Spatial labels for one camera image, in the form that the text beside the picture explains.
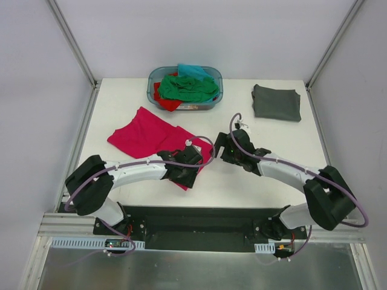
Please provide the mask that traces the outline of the magenta pink t shirt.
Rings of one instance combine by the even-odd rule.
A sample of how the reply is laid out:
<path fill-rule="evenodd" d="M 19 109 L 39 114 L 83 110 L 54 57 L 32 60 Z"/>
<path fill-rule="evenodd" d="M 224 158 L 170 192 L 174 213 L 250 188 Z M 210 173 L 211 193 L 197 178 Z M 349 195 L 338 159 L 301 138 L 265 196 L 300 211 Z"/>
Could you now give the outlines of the magenta pink t shirt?
<path fill-rule="evenodd" d="M 167 169 L 157 153 L 163 150 L 183 150 L 186 140 L 191 140 L 194 145 L 201 147 L 203 164 L 208 163 L 212 150 L 210 143 L 195 138 L 182 127 L 173 126 L 140 107 L 132 121 L 125 127 L 115 130 L 107 142 L 133 157 L 133 162 L 150 160 L 151 163 L 128 166 L 112 172 L 113 187 L 145 180 L 161 180 Z"/>

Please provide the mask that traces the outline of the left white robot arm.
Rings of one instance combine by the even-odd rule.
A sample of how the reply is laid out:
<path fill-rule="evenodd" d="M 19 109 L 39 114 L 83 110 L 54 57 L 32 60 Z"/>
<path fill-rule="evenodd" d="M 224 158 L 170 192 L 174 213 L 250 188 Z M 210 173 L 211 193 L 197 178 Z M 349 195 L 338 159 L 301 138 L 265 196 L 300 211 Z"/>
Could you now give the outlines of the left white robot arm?
<path fill-rule="evenodd" d="M 164 150 L 127 163 L 106 162 L 100 155 L 86 159 L 66 180 L 69 204 L 79 216 L 92 216 L 115 235 L 129 234 L 130 221 L 119 202 L 112 201 L 110 191 L 147 180 L 170 180 L 191 189 L 199 168 L 204 164 L 201 148 L 186 146 L 172 152 Z"/>

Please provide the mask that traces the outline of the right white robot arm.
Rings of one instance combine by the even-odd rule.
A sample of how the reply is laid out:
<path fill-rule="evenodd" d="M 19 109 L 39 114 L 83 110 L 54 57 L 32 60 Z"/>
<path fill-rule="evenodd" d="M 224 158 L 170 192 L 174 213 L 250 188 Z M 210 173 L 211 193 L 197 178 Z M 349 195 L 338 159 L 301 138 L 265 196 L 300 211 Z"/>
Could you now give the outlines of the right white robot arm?
<path fill-rule="evenodd" d="M 281 161 L 270 150 L 255 148 L 242 129 L 228 134 L 220 132 L 215 141 L 215 155 L 246 172 L 275 179 L 305 195 L 304 204 L 286 205 L 259 226 L 268 239 L 281 240 L 304 225 L 318 225 L 332 231 L 356 207 L 354 195 L 336 168 L 303 169 L 298 164 Z"/>

